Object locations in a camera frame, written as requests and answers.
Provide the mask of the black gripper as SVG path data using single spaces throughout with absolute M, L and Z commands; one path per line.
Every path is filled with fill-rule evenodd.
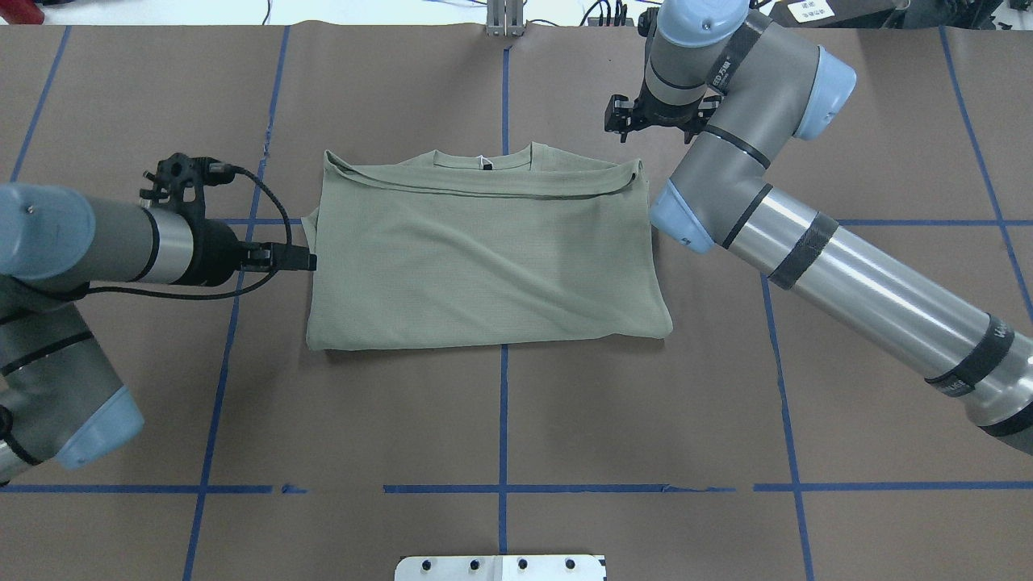
M 259 257 L 261 246 L 245 243 L 224 222 L 201 219 L 191 222 L 193 242 L 190 259 L 191 286 L 221 286 L 234 272 L 274 273 L 281 270 L 314 272 L 318 257 L 309 248 L 274 243 L 272 257 Z

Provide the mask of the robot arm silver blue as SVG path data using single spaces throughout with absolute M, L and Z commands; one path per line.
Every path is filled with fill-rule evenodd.
M 249 243 L 185 210 L 2 185 L 2 481 L 56 460 L 77 470 L 144 426 L 77 301 L 115 290 L 220 286 L 237 272 L 314 271 L 291 241 Z
M 1030 453 L 1031 280 L 985 154 L 973 147 L 951 38 L 941 28 L 931 36 L 958 151 L 977 173 L 970 184 L 987 212 L 956 218 L 956 231 L 997 236 L 1018 320 L 930 279 L 863 233 L 894 224 L 947 232 L 946 213 L 962 196 L 925 170 L 915 194 L 904 186 L 877 194 L 875 186 L 889 183 L 877 169 L 834 176 L 823 147 L 845 151 L 834 130 L 845 128 L 857 98 L 873 102 L 873 71 L 862 56 L 785 28 L 746 1 L 665 1 L 648 34 L 641 80 L 657 102 L 686 108 L 702 90 L 721 96 L 661 188 L 657 228 L 694 253 L 745 261 L 772 290 L 795 295 L 887 353 L 988 437 Z

